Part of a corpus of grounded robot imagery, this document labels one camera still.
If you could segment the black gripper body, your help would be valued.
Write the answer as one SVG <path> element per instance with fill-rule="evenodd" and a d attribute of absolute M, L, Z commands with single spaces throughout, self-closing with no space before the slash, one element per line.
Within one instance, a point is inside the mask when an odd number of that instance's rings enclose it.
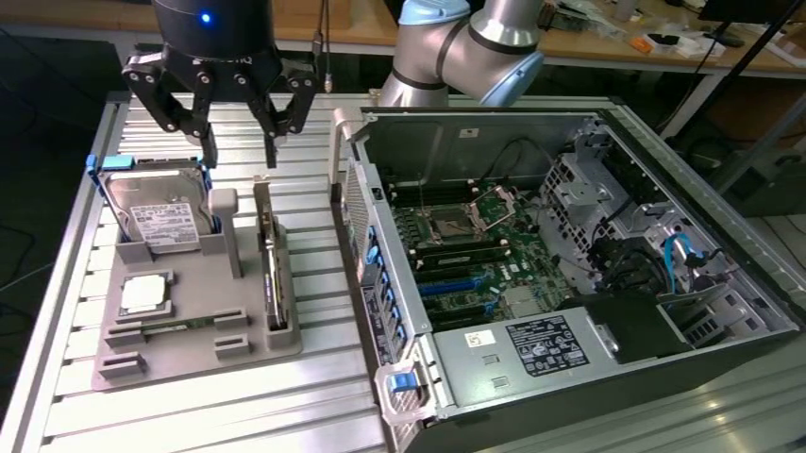
<path fill-rule="evenodd" d="M 212 101 L 242 102 L 242 76 L 258 94 L 280 78 L 272 7 L 268 1 L 154 1 L 165 70 L 190 91 L 210 78 Z"/>

